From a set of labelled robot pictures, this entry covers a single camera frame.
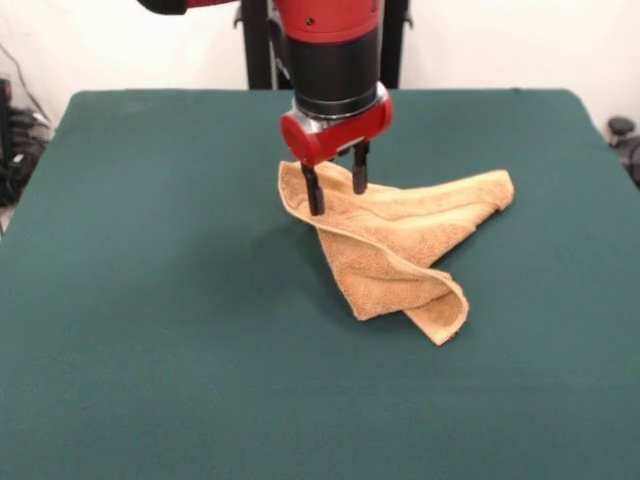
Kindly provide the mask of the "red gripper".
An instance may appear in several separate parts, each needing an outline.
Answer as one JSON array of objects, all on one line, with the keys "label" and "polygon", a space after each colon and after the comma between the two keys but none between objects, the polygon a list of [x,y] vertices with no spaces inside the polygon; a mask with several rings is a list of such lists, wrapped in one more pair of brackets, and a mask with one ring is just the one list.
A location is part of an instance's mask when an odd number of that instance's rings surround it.
[{"label": "red gripper", "polygon": [[314,120],[293,108],[280,120],[284,141],[293,158],[301,164],[309,211],[312,216],[325,212],[324,195],[313,167],[330,161],[354,146],[352,185],[355,194],[364,194],[368,186],[368,142],[388,129],[393,119],[390,95],[382,92],[369,110],[356,116],[336,120]]}]

